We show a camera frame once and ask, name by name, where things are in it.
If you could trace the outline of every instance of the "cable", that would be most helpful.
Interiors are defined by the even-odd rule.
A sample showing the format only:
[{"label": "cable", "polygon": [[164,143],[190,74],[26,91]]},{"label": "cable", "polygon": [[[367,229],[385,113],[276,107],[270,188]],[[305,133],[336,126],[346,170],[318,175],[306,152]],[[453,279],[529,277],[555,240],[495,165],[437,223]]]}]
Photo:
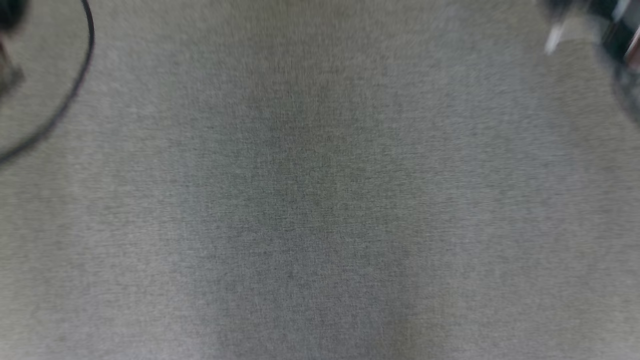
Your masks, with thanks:
[{"label": "cable", "polygon": [[80,68],[80,71],[78,72],[76,80],[74,81],[73,87],[65,97],[64,101],[60,104],[56,112],[53,113],[53,115],[45,124],[36,129],[36,131],[34,131],[23,141],[9,148],[8,151],[0,154],[0,167],[7,164],[9,161],[13,160],[23,152],[30,150],[40,140],[44,139],[64,117],[64,114],[67,112],[69,106],[71,105],[71,102],[76,98],[78,90],[82,86],[84,77],[87,73],[87,70],[89,69],[91,57],[93,55],[93,47],[95,44],[95,29],[93,28],[93,15],[91,14],[91,8],[89,7],[88,0],[81,0],[81,2],[84,8],[84,14],[86,15],[86,22],[89,29],[89,43],[84,55],[84,61],[82,62],[82,66]]}]

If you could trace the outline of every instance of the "gray surface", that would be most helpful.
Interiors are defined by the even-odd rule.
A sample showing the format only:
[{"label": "gray surface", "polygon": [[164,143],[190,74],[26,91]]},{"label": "gray surface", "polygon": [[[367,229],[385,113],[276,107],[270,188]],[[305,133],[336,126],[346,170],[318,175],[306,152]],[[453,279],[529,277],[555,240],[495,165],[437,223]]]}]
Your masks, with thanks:
[{"label": "gray surface", "polygon": [[[92,1],[0,170],[0,359],[640,359],[639,128],[510,3]],[[86,43],[33,5],[0,146]]]}]

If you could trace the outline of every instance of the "wire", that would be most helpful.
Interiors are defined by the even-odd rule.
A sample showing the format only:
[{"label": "wire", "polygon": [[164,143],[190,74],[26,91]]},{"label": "wire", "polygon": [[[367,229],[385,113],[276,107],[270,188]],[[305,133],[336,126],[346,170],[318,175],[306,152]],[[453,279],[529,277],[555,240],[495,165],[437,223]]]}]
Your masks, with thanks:
[{"label": "wire", "polygon": [[73,87],[65,97],[64,101],[60,104],[56,112],[53,113],[53,115],[45,124],[41,125],[38,129],[36,129],[36,131],[34,131],[23,141],[19,142],[13,147],[10,147],[8,151],[0,154],[0,167],[4,166],[23,152],[32,149],[35,145],[38,144],[40,140],[43,140],[49,133],[51,133],[51,131],[64,117],[72,101],[76,98],[78,90],[80,90],[80,87],[83,84],[84,77],[87,73],[87,70],[89,69],[89,64],[91,63],[91,57],[93,55],[93,47],[95,44],[95,29],[93,28],[93,15],[91,14],[91,8],[89,7],[88,0],[81,0],[81,2],[84,8],[84,14],[86,15],[86,22],[89,29],[89,43],[84,55],[84,61],[82,62],[82,66],[80,68],[80,71],[78,72],[76,80],[74,81]]}]

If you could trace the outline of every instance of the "dark object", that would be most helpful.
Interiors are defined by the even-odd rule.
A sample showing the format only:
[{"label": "dark object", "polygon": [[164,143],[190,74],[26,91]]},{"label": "dark object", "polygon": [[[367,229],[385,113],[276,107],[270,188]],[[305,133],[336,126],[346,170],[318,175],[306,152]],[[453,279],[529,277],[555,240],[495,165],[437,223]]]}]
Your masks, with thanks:
[{"label": "dark object", "polygon": [[27,0],[0,0],[0,31],[11,31],[20,24],[27,3]]},{"label": "dark object", "polygon": [[65,112],[71,105],[73,99],[76,98],[78,90],[80,90],[80,86],[84,80],[84,77],[89,69],[89,64],[91,63],[91,57],[93,55],[93,46],[95,43],[95,30],[93,28],[93,16],[91,14],[91,9],[89,8],[88,0],[81,0],[82,6],[84,8],[84,14],[86,15],[86,23],[89,30],[89,39],[88,45],[86,48],[86,53],[84,55],[84,61],[82,63],[82,67],[78,72],[76,80],[74,81],[73,87],[71,91],[67,94],[66,98],[60,104],[60,107],[56,110],[56,112],[38,129],[36,129],[31,135],[27,138],[23,139],[23,141],[15,144],[10,147],[7,151],[0,154],[0,167],[7,164],[9,161],[14,159],[16,156],[22,154],[24,151],[31,149],[34,147],[40,140],[45,138],[60,122],[63,118]]}]

